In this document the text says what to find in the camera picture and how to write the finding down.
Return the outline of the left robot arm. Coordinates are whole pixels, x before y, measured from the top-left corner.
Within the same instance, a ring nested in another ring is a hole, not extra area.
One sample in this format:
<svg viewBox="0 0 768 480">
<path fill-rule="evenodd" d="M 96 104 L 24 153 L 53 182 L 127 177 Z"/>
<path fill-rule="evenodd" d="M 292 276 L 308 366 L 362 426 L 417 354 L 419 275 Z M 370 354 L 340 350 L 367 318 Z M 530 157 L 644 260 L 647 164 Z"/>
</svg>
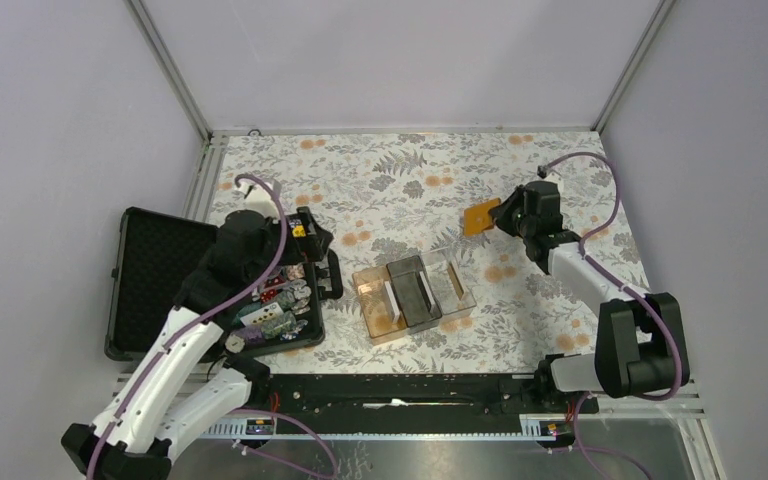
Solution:
<svg viewBox="0 0 768 480">
<path fill-rule="evenodd" d="M 280 218 L 234 211 L 215 230 L 215 241 L 184 278 L 167 320 L 125 387 L 89 424 L 74 423 L 61 444 L 88 479 L 165 479 L 180 455 L 225 415 L 256 411 L 273 400 L 270 368 L 255 354 L 230 353 L 216 375 L 189 397 L 173 400 L 194 367 L 238 327 L 254 290 L 283 266 L 302 265 L 310 284 L 304 318 L 321 313 L 315 263 L 328 260 L 334 236 L 307 207 Z"/>
</svg>

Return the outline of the tan leather card holder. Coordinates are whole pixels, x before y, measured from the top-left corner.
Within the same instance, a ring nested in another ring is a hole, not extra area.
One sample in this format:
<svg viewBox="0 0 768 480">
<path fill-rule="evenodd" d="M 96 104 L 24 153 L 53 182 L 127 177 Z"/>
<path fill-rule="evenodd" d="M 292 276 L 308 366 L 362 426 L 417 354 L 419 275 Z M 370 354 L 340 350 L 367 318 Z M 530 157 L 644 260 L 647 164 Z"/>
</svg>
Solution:
<svg viewBox="0 0 768 480">
<path fill-rule="evenodd" d="M 466 237 L 477 236 L 495 227 L 495 221 L 491 211 L 501 205 L 499 198 L 470 206 L 463 211 L 463 235 Z"/>
</svg>

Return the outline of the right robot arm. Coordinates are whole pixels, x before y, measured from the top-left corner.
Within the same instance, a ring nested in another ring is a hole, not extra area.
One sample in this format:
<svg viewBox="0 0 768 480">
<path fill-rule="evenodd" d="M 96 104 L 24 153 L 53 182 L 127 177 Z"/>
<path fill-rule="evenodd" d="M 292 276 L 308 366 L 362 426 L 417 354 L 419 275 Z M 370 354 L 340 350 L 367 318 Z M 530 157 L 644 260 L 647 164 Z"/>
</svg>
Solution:
<svg viewBox="0 0 768 480">
<path fill-rule="evenodd" d="M 638 289 L 599 265 L 580 236 L 565 227 L 557 184 L 520 185 L 488 215 L 495 228 L 523 242 L 529 260 L 597 317 L 593 353 L 554 356 L 540 367 L 544 377 L 533 386 L 539 407 L 557 412 L 574 392 L 584 391 L 659 401 L 687 384 L 690 367 L 678 300 Z"/>
</svg>

